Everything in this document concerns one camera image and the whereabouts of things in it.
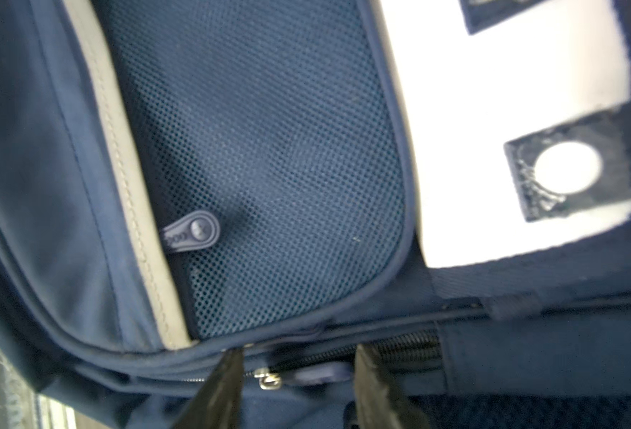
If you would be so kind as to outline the navy blue student backpack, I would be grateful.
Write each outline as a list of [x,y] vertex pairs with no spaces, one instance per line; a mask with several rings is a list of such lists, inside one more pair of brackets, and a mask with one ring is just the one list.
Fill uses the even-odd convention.
[[0,350],[112,428],[631,428],[631,1],[0,1]]

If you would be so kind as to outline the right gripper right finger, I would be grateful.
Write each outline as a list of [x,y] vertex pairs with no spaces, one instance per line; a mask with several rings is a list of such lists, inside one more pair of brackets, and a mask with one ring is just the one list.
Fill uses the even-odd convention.
[[356,346],[354,394],[360,428],[433,428],[428,416],[406,396],[372,345]]

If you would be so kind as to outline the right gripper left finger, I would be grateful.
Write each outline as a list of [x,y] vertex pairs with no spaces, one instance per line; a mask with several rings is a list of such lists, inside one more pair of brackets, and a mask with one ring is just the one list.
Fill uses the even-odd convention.
[[172,428],[239,428],[243,386],[244,352],[228,350]]

